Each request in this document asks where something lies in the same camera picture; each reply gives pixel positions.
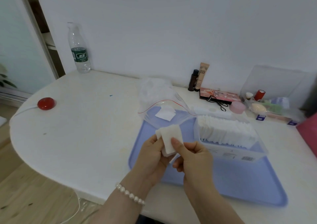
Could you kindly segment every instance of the brown bottle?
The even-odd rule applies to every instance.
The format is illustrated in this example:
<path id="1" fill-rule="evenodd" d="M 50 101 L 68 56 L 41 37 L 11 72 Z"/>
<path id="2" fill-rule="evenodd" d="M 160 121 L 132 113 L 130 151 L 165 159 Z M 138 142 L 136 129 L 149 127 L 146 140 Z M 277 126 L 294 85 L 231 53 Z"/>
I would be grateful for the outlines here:
<path id="1" fill-rule="evenodd" d="M 196 82 L 198 79 L 198 73 L 199 73 L 199 70 L 195 69 L 194 72 L 192 73 L 191 80 L 189 81 L 188 90 L 191 92 L 194 91 L 194 89 L 195 89 Z"/>

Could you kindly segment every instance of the wooden floor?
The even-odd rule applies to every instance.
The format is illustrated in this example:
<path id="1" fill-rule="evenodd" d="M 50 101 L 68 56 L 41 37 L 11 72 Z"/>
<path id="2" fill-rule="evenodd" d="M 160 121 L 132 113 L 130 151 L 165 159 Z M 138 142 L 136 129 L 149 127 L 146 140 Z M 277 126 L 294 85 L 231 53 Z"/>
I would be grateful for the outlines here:
<path id="1" fill-rule="evenodd" d="M 9 119 L 16 108 L 0 104 Z M 73 190 L 32 170 L 15 153 L 8 123 L 0 127 L 0 224 L 59 224 L 78 209 Z M 67 223 L 86 224 L 101 206 L 80 199 L 79 212 Z"/>

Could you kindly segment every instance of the red ball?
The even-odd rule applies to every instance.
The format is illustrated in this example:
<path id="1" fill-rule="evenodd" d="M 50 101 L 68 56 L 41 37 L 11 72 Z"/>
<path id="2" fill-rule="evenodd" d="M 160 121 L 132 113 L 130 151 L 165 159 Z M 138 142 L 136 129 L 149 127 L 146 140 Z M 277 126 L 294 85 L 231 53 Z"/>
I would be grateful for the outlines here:
<path id="1" fill-rule="evenodd" d="M 38 108 L 41 110 L 47 111 L 52 109 L 55 106 L 55 100 L 50 97 L 45 97 L 39 100 L 37 103 Z"/>

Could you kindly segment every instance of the water bottle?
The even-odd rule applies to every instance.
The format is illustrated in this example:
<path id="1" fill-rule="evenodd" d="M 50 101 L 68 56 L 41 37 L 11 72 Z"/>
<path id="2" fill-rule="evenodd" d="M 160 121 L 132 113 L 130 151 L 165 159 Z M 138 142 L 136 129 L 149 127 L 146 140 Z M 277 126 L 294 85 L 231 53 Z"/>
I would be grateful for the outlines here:
<path id="1" fill-rule="evenodd" d="M 79 33 L 78 26 L 73 22 L 68 22 L 68 42 L 73 54 L 75 65 L 79 73 L 88 73 L 91 70 L 91 65 L 88 60 L 86 45 L 84 39 Z"/>

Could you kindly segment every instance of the pearl bracelet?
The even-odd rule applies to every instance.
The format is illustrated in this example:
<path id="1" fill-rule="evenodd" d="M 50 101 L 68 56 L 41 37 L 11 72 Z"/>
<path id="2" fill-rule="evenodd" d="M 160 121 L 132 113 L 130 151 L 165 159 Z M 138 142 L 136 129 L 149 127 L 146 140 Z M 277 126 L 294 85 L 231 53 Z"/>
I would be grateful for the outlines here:
<path id="1" fill-rule="evenodd" d="M 120 185 L 119 183 L 116 184 L 116 188 L 118 190 L 120 190 L 122 193 L 124 193 L 125 195 L 129 196 L 130 199 L 132 199 L 133 201 L 135 201 L 138 204 L 141 205 L 145 205 L 145 201 L 142 200 L 141 198 L 138 198 L 137 196 L 135 196 L 133 193 L 130 193 L 128 190 L 126 190 L 122 185 Z"/>

